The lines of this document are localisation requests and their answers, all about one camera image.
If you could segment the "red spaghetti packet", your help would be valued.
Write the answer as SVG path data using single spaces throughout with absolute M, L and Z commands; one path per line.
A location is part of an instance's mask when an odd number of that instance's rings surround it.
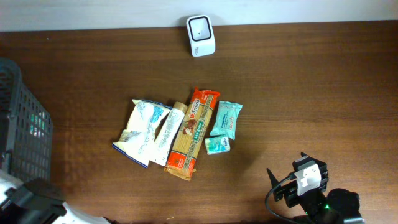
M 192 178 L 201 144 L 220 95 L 213 90 L 196 89 L 193 92 L 167 159 L 166 172 L 183 180 Z

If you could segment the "mint green wet wipes pack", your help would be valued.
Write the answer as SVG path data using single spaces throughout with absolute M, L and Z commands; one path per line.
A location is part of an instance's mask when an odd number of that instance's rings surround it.
M 243 106 L 239 103 L 219 101 L 215 124 L 210 132 L 211 136 L 225 135 L 235 140 L 236 122 Z

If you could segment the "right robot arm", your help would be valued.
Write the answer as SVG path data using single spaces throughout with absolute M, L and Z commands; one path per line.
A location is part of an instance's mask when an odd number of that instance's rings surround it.
M 264 203 L 275 217 L 287 223 L 348 224 L 364 223 L 359 212 L 360 197 L 356 192 L 342 188 L 324 192 L 329 181 L 327 164 L 302 152 L 301 158 L 293 161 L 293 171 L 282 180 L 277 180 L 267 169 L 271 182 Z M 284 199 L 286 206 L 300 205 L 305 215 L 292 218 L 280 215 L 269 206 L 270 196 L 278 202 Z

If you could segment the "white tube with beige cap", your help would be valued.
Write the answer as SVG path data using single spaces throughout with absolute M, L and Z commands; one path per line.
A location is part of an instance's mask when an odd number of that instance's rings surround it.
M 161 166 L 166 165 L 172 141 L 179 130 L 187 108 L 187 105 L 175 102 L 150 150 L 150 161 Z

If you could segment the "small teal tissue pack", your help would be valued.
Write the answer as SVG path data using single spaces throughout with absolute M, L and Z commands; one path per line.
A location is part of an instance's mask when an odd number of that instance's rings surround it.
M 231 146 L 227 136 L 215 136 L 205 139 L 205 147 L 208 155 L 229 152 Z

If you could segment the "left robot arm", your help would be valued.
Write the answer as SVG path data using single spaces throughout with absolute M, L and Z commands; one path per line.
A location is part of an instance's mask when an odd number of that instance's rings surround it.
M 62 191 L 42 178 L 28 182 L 1 171 L 1 224 L 112 223 L 75 210 Z

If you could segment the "white blue printed bag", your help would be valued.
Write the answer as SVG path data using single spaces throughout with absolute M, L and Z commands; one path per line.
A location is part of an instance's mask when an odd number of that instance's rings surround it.
M 154 145 L 155 132 L 169 114 L 171 106 L 145 99 L 132 99 L 134 109 L 119 140 L 112 147 L 144 168 L 149 165 L 149 151 Z

